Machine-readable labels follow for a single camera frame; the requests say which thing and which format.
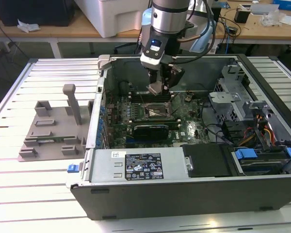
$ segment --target barcode sticker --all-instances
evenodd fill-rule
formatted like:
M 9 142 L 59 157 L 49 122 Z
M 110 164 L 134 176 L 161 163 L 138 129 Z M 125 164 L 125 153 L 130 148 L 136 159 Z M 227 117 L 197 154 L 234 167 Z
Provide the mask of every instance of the barcode sticker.
M 111 158 L 125 158 L 126 151 L 112 151 Z

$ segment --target power supply label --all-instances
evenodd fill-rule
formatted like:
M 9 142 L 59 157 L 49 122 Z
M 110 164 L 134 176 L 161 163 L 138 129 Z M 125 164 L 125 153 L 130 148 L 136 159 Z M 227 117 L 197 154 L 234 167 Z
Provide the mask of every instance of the power supply label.
M 125 179 L 128 181 L 164 179 L 161 154 L 125 155 Z

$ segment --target table leg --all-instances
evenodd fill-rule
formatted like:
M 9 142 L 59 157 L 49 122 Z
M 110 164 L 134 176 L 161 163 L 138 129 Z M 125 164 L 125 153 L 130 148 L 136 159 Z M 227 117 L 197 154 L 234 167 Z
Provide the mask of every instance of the table leg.
M 50 42 L 50 45 L 52 47 L 54 57 L 55 58 L 62 58 L 62 54 L 60 53 L 58 42 Z
M 91 54 L 94 54 L 95 53 L 95 50 L 94 50 L 94 43 L 93 42 L 89 42 L 89 49 L 91 51 Z

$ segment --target aluminum extrusion table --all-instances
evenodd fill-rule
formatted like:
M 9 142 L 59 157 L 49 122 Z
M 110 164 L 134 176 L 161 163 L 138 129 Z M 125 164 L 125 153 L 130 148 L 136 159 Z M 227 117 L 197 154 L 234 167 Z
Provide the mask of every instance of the aluminum extrusion table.
M 267 57 L 250 60 L 291 108 L 291 73 Z M 36 101 L 66 106 L 62 87 L 74 83 L 79 105 L 87 105 L 95 98 L 98 72 L 97 59 L 40 59 L 26 65 L 0 104 L 0 233 L 291 232 L 291 203 L 258 213 L 91 221 L 65 185 L 73 179 L 68 165 L 82 160 L 18 162 Z M 153 210 L 159 207 L 154 202 Z

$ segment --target red wire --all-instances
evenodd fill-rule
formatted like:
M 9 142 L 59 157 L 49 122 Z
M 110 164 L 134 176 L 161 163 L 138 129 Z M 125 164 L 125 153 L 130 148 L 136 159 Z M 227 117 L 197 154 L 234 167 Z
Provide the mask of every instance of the red wire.
M 246 133 L 247 133 L 247 131 L 248 131 L 248 130 L 251 130 L 251 129 L 252 129 L 252 127 L 249 127 L 249 128 L 246 129 L 246 131 L 244 132 L 244 136 L 243 136 L 243 138 L 246 138 Z

